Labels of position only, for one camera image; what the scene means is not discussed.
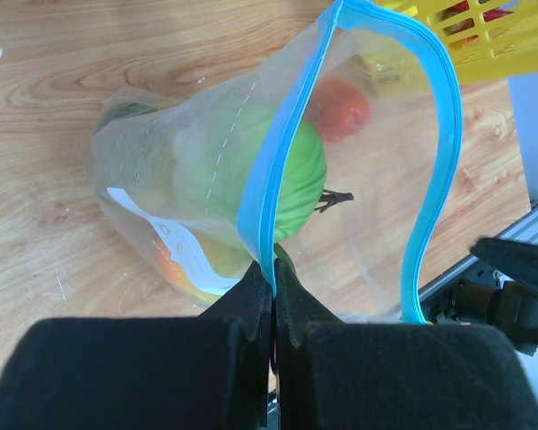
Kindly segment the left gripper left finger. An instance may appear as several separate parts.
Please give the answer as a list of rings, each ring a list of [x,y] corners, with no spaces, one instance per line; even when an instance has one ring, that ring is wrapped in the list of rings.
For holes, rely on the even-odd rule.
[[[0,429],[259,429],[272,291],[257,264],[193,317],[34,323],[0,375]]]

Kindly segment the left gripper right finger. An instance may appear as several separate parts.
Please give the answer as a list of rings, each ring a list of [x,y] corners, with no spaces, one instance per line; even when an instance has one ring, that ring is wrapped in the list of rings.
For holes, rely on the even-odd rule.
[[[538,403],[489,326],[345,323],[275,263],[283,429],[538,429]]]

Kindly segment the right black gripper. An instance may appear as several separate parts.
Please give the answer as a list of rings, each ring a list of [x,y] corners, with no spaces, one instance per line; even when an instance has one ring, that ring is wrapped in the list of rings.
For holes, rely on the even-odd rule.
[[[538,245],[481,237],[470,253],[514,281],[503,288],[461,283],[452,298],[450,317],[492,326],[503,332],[517,351],[534,355],[538,350],[538,296],[524,286],[538,295]]]

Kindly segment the green yellow mango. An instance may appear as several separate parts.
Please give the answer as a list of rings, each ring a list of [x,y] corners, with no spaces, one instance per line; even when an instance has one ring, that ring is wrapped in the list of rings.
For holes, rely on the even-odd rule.
[[[152,241],[163,278],[194,301],[210,305],[235,286],[252,262],[242,248],[221,245],[204,236]]]

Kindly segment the green longan bunch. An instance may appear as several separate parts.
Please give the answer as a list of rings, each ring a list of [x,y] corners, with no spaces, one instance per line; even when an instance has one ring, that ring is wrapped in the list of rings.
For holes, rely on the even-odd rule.
[[[352,193],[341,193],[331,190],[324,190],[317,202],[315,211],[323,213],[337,204],[343,202],[351,202],[353,200],[354,195]]]

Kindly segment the green cabbage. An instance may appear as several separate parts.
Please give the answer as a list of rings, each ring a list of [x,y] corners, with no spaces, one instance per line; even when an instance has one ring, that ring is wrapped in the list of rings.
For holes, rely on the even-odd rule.
[[[296,133],[275,126],[275,104],[231,98],[172,139],[173,218],[187,228],[239,247],[242,214],[275,213],[274,239],[295,236],[325,189],[324,143],[315,127]]]

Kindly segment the clear zip top bag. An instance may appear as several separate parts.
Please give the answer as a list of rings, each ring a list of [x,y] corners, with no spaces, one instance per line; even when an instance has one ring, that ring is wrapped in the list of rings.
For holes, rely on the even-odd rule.
[[[335,314],[425,323],[421,267],[463,140],[438,36],[336,1],[256,69],[176,102],[104,102],[89,177],[112,226],[176,291],[210,305],[276,263]]]

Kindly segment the red bell pepper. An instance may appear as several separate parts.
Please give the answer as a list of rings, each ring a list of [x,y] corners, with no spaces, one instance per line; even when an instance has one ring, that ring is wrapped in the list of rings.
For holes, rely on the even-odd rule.
[[[371,107],[358,89],[331,77],[313,90],[306,117],[323,140],[339,142],[358,133],[369,122]]]

